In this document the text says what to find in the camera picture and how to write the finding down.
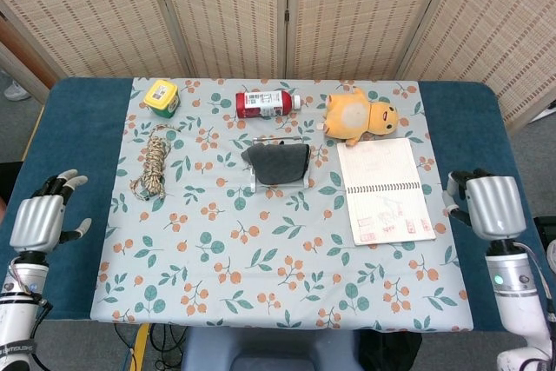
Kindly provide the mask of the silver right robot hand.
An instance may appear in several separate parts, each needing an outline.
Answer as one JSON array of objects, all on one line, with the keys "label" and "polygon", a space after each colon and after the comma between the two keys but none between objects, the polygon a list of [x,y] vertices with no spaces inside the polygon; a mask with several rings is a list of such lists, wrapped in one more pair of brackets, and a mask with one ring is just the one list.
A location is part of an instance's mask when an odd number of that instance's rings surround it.
[{"label": "silver right robot hand", "polygon": [[442,191],[447,213],[465,223],[481,239],[515,239],[526,230],[526,219],[515,178],[484,169],[452,171]]}]

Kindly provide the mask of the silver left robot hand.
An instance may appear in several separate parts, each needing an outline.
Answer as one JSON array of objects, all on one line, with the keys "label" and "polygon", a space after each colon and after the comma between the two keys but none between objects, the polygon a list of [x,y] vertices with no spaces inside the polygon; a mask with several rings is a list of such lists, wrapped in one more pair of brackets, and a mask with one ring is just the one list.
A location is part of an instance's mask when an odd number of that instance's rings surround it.
[{"label": "silver left robot hand", "polygon": [[18,208],[10,246],[18,253],[51,253],[59,244],[82,238],[92,220],[85,218],[76,229],[62,231],[66,206],[75,190],[88,182],[76,169],[50,176]]}]

